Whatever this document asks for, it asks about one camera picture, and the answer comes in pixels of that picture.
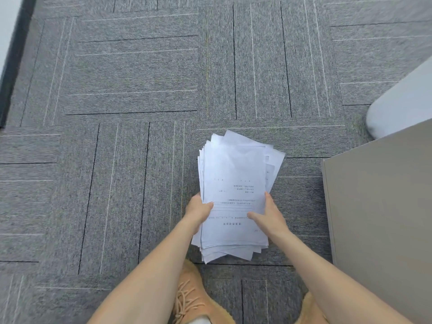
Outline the person's right hand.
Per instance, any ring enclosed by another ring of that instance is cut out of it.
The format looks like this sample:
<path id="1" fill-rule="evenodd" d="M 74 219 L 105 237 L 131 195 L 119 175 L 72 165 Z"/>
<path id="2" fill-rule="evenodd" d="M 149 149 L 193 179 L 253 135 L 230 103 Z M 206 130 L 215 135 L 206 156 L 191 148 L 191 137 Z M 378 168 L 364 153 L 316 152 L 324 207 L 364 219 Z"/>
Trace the person's right hand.
<path id="1" fill-rule="evenodd" d="M 288 235 L 290 232 L 284 216 L 279 211 L 278 207 L 273 201 L 272 196 L 266 191 L 265 196 L 265 207 L 264 213 L 270 217 L 270 227 L 260 228 L 260 230 L 266 234 L 268 238 L 272 240 L 273 243 L 278 244 L 278 241 Z"/>

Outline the person's left hand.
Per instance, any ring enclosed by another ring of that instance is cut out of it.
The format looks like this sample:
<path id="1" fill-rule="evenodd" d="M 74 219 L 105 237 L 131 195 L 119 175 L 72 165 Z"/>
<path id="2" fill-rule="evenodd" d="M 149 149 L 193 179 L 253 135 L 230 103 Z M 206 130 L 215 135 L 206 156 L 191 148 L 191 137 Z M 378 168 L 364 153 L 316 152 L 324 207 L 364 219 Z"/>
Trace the person's left hand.
<path id="1" fill-rule="evenodd" d="M 208 216 L 199 215 L 199 205 L 203 203 L 201 193 L 198 192 L 194 195 L 186 206 L 184 219 L 189 223 L 195 231 L 198 230 L 199 226 L 208 218 Z"/>

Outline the stack of white printed papers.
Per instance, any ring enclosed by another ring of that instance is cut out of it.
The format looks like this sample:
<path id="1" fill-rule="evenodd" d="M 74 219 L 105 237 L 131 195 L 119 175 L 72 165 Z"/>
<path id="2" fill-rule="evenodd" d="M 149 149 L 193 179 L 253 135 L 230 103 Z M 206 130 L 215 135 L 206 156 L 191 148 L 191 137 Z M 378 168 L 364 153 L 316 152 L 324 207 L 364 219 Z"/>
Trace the stack of white printed papers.
<path id="1" fill-rule="evenodd" d="M 200 196 L 213 203 L 191 244 L 204 263 L 224 256 L 251 261 L 267 249 L 267 236 L 248 218 L 263 214 L 265 193 L 270 193 L 285 152 L 234 131 L 212 134 L 197 156 Z"/>

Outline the person's left forearm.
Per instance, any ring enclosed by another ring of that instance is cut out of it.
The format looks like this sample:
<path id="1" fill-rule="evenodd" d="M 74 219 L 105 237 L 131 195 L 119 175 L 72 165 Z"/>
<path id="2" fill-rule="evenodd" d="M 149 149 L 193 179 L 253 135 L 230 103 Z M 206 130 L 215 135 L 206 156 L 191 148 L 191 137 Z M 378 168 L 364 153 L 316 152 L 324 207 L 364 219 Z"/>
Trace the person's left forearm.
<path id="1" fill-rule="evenodd" d="M 185 216 L 107 296 L 87 324 L 167 324 L 200 217 Z"/>

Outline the person's right forearm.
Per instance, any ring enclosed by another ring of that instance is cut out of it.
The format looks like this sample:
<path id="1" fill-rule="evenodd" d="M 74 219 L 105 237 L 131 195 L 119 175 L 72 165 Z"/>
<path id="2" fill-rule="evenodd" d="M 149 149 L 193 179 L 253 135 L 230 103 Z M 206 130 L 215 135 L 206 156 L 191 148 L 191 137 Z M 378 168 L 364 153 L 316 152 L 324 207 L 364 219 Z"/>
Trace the person's right forearm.
<path id="1" fill-rule="evenodd" d="M 413 324 L 289 230 L 271 240 L 292 262 L 330 324 Z"/>

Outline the tan lace-up left shoe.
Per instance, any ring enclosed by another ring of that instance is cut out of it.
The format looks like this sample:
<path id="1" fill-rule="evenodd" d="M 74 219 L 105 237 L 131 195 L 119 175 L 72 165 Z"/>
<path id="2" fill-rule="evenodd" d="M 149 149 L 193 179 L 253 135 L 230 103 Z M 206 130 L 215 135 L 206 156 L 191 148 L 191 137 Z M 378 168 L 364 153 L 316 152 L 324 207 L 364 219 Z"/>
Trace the tan lace-up left shoe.
<path id="1" fill-rule="evenodd" d="M 199 270 L 189 260 L 181 270 L 172 314 L 172 324 L 235 324 L 228 311 L 207 294 Z"/>

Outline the tan right shoe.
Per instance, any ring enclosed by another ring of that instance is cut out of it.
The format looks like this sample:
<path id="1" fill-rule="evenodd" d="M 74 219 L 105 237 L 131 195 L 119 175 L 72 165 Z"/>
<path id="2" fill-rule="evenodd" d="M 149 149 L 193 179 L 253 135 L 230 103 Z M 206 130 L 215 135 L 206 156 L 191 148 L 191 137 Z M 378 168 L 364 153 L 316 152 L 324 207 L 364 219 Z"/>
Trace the tan right shoe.
<path id="1" fill-rule="evenodd" d="M 300 315 L 294 324 L 330 324 L 310 291 L 302 300 Z"/>

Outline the grey cabinet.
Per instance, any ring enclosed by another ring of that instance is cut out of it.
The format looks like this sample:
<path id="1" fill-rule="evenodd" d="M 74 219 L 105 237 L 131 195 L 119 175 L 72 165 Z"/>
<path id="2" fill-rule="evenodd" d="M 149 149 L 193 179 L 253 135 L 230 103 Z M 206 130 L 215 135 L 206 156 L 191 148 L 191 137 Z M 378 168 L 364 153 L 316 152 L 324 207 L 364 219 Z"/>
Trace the grey cabinet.
<path id="1" fill-rule="evenodd" d="M 321 164 L 333 264 L 432 324 L 432 119 Z"/>

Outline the white rounded furniture piece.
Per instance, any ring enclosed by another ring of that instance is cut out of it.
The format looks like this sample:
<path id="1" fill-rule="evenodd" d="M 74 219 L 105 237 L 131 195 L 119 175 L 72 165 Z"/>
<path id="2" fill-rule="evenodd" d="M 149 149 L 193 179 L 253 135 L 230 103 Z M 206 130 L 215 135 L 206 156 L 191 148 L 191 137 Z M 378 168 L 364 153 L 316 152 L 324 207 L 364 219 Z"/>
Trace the white rounded furniture piece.
<path id="1" fill-rule="evenodd" d="M 432 56 L 369 107 L 365 123 L 377 140 L 432 119 Z"/>

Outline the dark baseboard strip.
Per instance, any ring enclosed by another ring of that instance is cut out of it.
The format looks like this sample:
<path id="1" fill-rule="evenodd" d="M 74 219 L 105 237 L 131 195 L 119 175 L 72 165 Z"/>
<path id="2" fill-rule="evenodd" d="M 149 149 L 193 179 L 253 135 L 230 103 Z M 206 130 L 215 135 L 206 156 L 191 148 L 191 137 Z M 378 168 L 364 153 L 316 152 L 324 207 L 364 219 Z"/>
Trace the dark baseboard strip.
<path id="1" fill-rule="evenodd" d="M 6 125 L 36 1 L 0 0 L 0 128 Z"/>

